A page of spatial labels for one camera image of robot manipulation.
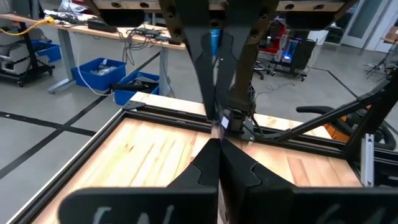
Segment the orange object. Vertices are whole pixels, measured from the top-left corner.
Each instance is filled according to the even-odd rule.
[[[346,121],[347,117],[344,116],[341,118],[343,121]],[[323,127],[328,131],[330,134],[331,138],[337,141],[342,141],[342,142],[348,142],[349,136],[339,132],[336,130],[334,127],[330,126],[329,124],[324,124]]]

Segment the table leg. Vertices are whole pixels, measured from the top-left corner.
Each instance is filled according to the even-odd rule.
[[[156,13],[152,13],[152,25],[156,26]]]
[[[75,68],[75,58],[73,56],[72,44],[70,42],[69,32],[67,30],[58,30],[58,38],[60,39],[61,45],[61,53],[63,65],[65,67],[65,71],[67,73],[67,78],[58,82],[57,84],[51,86],[48,91],[50,94],[55,94],[56,92],[60,92],[66,90],[75,84],[75,79],[72,75],[71,68]]]
[[[168,96],[170,93],[170,87],[172,82],[167,75],[167,67],[169,62],[169,50],[166,47],[162,47],[160,50],[160,71],[159,71],[159,95]]]

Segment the desk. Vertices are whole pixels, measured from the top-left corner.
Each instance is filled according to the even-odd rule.
[[[12,21],[16,22],[25,22],[28,24],[35,24],[37,21],[33,19],[29,19],[26,17],[22,16],[17,16],[13,14],[1,14],[0,19],[9,19]],[[77,32],[77,33],[82,33],[82,34],[88,34],[88,35],[95,35],[95,36],[100,36],[100,37],[107,37],[110,39],[120,39],[120,36],[118,33],[109,33],[109,32],[103,32],[103,31],[98,31],[98,30],[92,30],[89,29],[87,26],[73,26],[68,28],[68,26],[61,26],[58,24],[42,24],[41,26],[50,26],[54,27],[58,30],[58,38],[60,40],[60,45],[61,45],[61,51],[62,51],[62,60],[65,65],[65,70],[67,73],[67,78],[60,81],[59,83],[55,84],[54,86],[51,86],[48,91],[50,94],[54,94],[58,91],[62,91],[68,87],[70,87],[72,84],[75,83],[75,79],[72,75],[72,72],[70,71],[71,68],[75,68],[75,58],[73,56],[73,50],[72,50],[72,45],[70,42],[70,36],[69,36],[69,31],[70,32]],[[158,26],[152,26],[152,25],[145,25],[146,28],[148,29],[165,29],[164,27],[158,27]],[[126,31],[128,29],[133,29],[133,28],[119,28],[118,30],[120,33],[122,33],[123,37],[126,38],[127,34]],[[170,37],[170,34],[167,30],[162,30],[164,36]],[[133,41],[138,42],[138,43],[143,43],[145,41],[144,37],[141,37],[139,35],[134,35],[132,37]],[[168,55],[169,51],[168,49],[174,49],[174,50],[185,50],[185,45],[172,45],[169,43],[162,43],[162,42],[156,42],[154,45],[161,47],[160,50],[160,65],[159,65],[159,86],[160,86],[160,95],[168,95],[170,91],[169,87],[169,82],[166,80],[167,76],[167,65],[168,65]]]
[[[385,37],[382,37],[381,38],[382,40],[384,40],[385,42],[388,42],[388,43],[390,43],[390,44],[396,44],[396,45],[398,45],[398,41],[395,41],[395,40],[392,40],[392,39],[388,39],[388,38],[385,38]]]
[[[137,93],[132,100],[163,108],[205,114],[201,103],[191,101],[146,93]],[[272,128],[293,128],[301,124],[297,121],[261,114],[255,116],[261,126]],[[330,138],[324,127],[314,129],[307,134]],[[83,187],[165,187],[188,166],[210,137],[205,133],[125,119],[97,147],[96,151],[53,197],[33,223],[58,223],[57,207],[62,199],[74,190]],[[298,186],[361,186],[358,178],[344,160],[237,139],[231,141],[262,165]],[[85,151],[86,146],[80,149],[46,185],[50,185],[62,170],[65,170],[75,158],[79,157]],[[27,202],[25,208],[40,195],[41,191],[44,191],[46,185]]]

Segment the red machine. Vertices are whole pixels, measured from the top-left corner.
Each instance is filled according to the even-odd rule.
[[[266,36],[271,37],[271,42],[267,46],[260,46],[260,52],[276,54],[281,48],[282,36],[287,34],[285,25],[278,21],[274,21],[269,28],[269,34]]]

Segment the metal plate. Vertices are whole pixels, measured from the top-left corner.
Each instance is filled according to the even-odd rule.
[[[157,0],[94,0],[99,9],[147,9],[160,10]],[[281,1],[277,7],[277,11],[301,11],[301,12],[336,12],[346,1]],[[224,10],[225,0],[211,0],[210,10]]]

